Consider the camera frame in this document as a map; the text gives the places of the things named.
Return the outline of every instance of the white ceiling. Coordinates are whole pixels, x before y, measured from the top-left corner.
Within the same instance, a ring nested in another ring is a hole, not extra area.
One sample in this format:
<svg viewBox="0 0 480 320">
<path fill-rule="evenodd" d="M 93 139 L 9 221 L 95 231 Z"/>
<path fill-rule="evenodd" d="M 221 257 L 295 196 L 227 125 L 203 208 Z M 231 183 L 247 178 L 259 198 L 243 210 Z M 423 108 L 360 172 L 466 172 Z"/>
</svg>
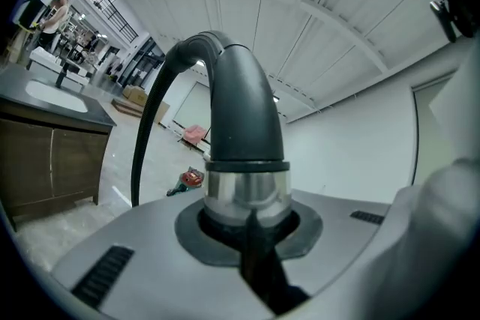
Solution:
<svg viewBox="0 0 480 320">
<path fill-rule="evenodd" d="M 430 0 L 128 0 L 163 51 L 221 30 L 253 50 L 293 120 L 447 43 Z"/>
</svg>

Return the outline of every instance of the pink chair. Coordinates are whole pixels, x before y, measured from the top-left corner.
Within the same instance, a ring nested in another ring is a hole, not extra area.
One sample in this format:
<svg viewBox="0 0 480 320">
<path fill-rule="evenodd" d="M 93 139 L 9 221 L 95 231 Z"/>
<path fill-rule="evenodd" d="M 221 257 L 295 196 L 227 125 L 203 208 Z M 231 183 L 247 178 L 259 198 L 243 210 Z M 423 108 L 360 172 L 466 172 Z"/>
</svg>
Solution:
<svg viewBox="0 0 480 320">
<path fill-rule="evenodd" d="M 206 130 L 201 128 L 201 126 L 195 124 L 189 128 L 185 128 L 182 138 L 184 141 L 197 146 L 197 144 L 200 143 L 205 137 L 206 133 Z"/>
</svg>

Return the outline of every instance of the metal railing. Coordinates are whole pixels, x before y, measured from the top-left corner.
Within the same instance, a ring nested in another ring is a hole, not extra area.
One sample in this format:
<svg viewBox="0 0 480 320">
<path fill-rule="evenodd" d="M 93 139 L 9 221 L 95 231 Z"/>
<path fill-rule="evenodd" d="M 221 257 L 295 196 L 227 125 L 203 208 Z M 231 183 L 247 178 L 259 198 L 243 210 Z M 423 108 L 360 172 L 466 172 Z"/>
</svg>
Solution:
<svg viewBox="0 0 480 320">
<path fill-rule="evenodd" d="M 138 36 L 110 0 L 90 0 L 90 2 L 105 15 L 110 24 L 125 36 L 130 43 Z"/>
</svg>

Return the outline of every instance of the silver metal ring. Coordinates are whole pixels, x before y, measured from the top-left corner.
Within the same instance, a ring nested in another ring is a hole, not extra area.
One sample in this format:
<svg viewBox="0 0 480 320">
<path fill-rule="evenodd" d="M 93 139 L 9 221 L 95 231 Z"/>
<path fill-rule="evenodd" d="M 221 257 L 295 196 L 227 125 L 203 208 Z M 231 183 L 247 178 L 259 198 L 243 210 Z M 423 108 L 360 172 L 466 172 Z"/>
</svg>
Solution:
<svg viewBox="0 0 480 320">
<path fill-rule="evenodd" d="M 205 212 L 228 226 L 242 226 L 252 210 L 263 226 L 275 226 L 291 210 L 290 173 L 207 171 Z"/>
</svg>

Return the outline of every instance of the cabinet door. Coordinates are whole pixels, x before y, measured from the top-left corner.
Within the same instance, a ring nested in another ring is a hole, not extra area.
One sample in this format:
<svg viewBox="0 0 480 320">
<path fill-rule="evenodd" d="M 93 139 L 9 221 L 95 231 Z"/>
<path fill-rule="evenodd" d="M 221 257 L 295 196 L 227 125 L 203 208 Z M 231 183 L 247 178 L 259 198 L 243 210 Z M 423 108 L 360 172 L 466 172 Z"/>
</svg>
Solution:
<svg viewBox="0 0 480 320">
<path fill-rule="evenodd" d="M 8 207 L 51 198 L 52 128 L 0 119 L 0 197 Z"/>
<path fill-rule="evenodd" d="M 108 135 L 53 131 L 52 184 L 54 196 L 98 192 Z"/>
</svg>

